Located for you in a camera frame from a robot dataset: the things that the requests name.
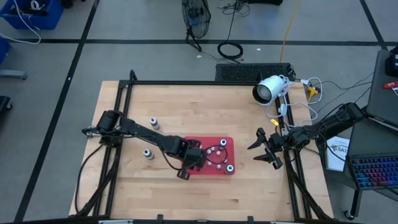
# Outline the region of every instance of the wooden table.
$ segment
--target wooden table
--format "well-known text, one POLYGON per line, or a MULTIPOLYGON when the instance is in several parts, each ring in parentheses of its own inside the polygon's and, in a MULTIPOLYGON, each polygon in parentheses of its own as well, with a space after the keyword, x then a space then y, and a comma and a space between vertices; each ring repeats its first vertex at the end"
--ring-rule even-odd
MULTIPOLYGON (((117 86, 118 82, 103 82, 93 125, 104 110, 113 109, 117 86)), ((289 96, 291 102, 307 101, 299 83, 290 89, 289 96)), ((275 113, 274 105, 270 109, 275 113)), ((308 119, 310 113, 306 107, 297 105, 293 106, 293 116, 298 124, 308 119)), ((274 170, 271 164, 254 161, 253 157, 264 153, 263 147, 247 150, 256 140, 257 128, 263 127, 268 136, 275 129, 264 114, 264 107, 252 97, 252 86, 134 85, 127 117, 148 128, 151 128, 149 119, 155 117, 161 125, 160 133, 165 135, 233 138, 236 173, 192 175, 189 181, 182 180, 155 146, 139 139, 125 139, 111 218, 156 219, 163 214, 165 219, 172 220, 247 220, 248 216, 257 221, 294 220, 284 166, 274 170), (155 159, 147 160, 142 155, 144 149, 152 149, 155 159)), ((98 141, 98 137, 88 140, 84 157, 98 147, 98 141)), ((315 144, 309 147, 317 150, 315 144)), ((79 208, 98 186, 103 156, 104 149, 83 170, 79 208)), ((332 217, 319 156, 309 151, 302 151, 301 156, 309 192, 332 217)), ((180 166, 180 161, 170 161, 180 166)), ((301 205, 300 194, 297 198, 301 205)), ((75 213, 74 206, 70 213, 75 213)))

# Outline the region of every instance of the concrete floor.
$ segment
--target concrete floor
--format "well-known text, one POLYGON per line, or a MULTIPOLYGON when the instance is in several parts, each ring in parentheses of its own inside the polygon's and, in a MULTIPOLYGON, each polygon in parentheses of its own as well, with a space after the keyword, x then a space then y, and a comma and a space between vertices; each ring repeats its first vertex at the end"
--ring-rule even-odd
MULTIPOLYGON (((27 80, 0 79, 0 95, 10 96, 14 104, 0 129, 0 222, 12 222, 16 217, 65 82, 70 82, 70 87, 24 220, 68 215, 86 144, 80 129, 91 123, 102 81, 127 79, 130 69, 140 80, 215 78, 217 61, 207 55, 197 58, 200 54, 194 48, 182 44, 186 30, 181 0, 101 0, 85 36, 86 21, 97 2, 76 1, 72 9, 64 11, 55 30, 40 31, 47 44, 12 43, 8 57, 0 65, 0 69, 25 70, 29 76, 27 80), (80 44, 79 48, 82 37, 91 43, 103 41, 80 44), (107 44, 109 40, 136 41, 107 44), (150 41, 140 44, 140 40, 150 41), (166 40, 175 40, 176 44, 166 40), (79 59, 76 67, 71 66, 74 57, 79 59)), ((212 19, 204 39, 223 40, 228 35, 231 16, 222 15, 216 7, 231 1, 208 2, 212 19)), ((393 22, 398 2, 365 2, 384 41, 395 41, 387 43, 391 49, 398 44, 398 25, 393 22)), ((294 0, 285 0, 279 7, 251 5, 249 16, 235 19, 230 39, 283 40, 294 5, 294 0)), ((29 31, 14 30, 4 20, 0 20, 0 31, 15 38, 34 38, 29 31)), ((369 75, 381 49, 360 0, 301 0, 288 40, 303 41, 286 46, 283 59, 294 66, 297 78, 318 77, 341 86, 351 86, 369 75)), ((281 45, 248 43, 243 45, 244 63, 279 61, 281 45)), ((218 57, 216 46, 202 45, 204 52, 218 57)), ((355 101, 367 88, 351 89, 322 109, 319 117, 340 103, 355 101)), ((324 93, 324 100, 312 105, 313 109, 318 111, 341 91, 325 84, 324 93)), ((367 98, 365 95, 358 104, 364 106, 367 98)), ((342 136, 348 138, 349 132, 342 136)), ((353 190, 328 177, 326 180, 335 217, 347 221, 342 211, 350 208, 353 190)), ((355 221, 396 223, 396 208, 397 202, 365 192, 355 221)))

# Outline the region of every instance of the white paper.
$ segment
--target white paper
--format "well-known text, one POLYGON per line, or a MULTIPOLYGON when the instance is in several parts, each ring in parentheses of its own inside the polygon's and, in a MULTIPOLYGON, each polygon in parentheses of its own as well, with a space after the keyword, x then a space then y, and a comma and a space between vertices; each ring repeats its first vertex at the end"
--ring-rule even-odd
MULTIPOLYGON (((328 145, 331 150, 340 158, 346 159, 348 152, 349 139, 341 137, 333 137, 328 140, 328 145)), ((337 158, 329 149, 326 149, 326 168, 328 170, 335 170, 342 172, 344 163, 341 159, 337 158)))

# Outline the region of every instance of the red board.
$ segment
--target red board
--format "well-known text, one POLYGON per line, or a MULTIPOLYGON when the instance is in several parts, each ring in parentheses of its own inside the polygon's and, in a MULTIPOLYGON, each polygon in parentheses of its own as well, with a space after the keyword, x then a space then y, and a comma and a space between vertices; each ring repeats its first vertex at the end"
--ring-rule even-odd
POLYGON ((185 139, 195 139, 201 142, 201 149, 206 150, 208 147, 214 145, 220 145, 220 141, 222 139, 226 140, 226 146, 221 151, 220 155, 217 155, 216 152, 219 151, 218 147, 215 147, 215 150, 209 155, 207 154, 207 158, 215 163, 221 163, 221 168, 217 169, 216 164, 208 165, 206 161, 205 165, 197 171, 196 169, 188 169, 187 172, 190 174, 200 174, 200 175, 232 175, 235 173, 235 157, 234 157, 234 141, 229 137, 195 137, 195 136, 187 136, 185 139), (224 163, 223 160, 225 158, 227 152, 227 163, 224 163), (234 167, 233 171, 229 174, 225 174, 225 168, 228 165, 232 165, 234 167))

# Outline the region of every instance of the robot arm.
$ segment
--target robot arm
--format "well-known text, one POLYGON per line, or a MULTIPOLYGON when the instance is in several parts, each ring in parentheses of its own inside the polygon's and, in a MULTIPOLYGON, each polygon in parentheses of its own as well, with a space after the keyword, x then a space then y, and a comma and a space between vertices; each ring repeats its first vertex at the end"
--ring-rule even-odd
POLYGON ((187 169, 196 167, 200 170, 206 161, 206 152, 199 149, 199 141, 186 140, 180 136, 164 136, 137 124, 118 111, 104 111, 95 128, 81 131, 83 134, 100 134, 99 143, 108 147, 118 147, 122 138, 139 138, 158 146, 163 154, 182 161, 182 168, 178 169, 177 177, 185 180, 190 177, 187 169))
POLYGON ((272 163, 275 169, 282 167, 283 163, 279 157, 275 155, 276 152, 287 151, 289 149, 301 149, 310 144, 310 141, 315 138, 322 137, 323 140, 328 140, 338 133, 352 127, 355 123, 364 118, 364 113, 355 103, 347 103, 338 108, 338 111, 323 118, 321 121, 302 127, 296 127, 289 130, 284 136, 278 133, 270 135, 267 140, 266 133, 262 128, 257 130, 257 141, 248 147, 254 149, 261 144, 265 145, 265 154, 257 156, 254 160, 266 161, 272 163))

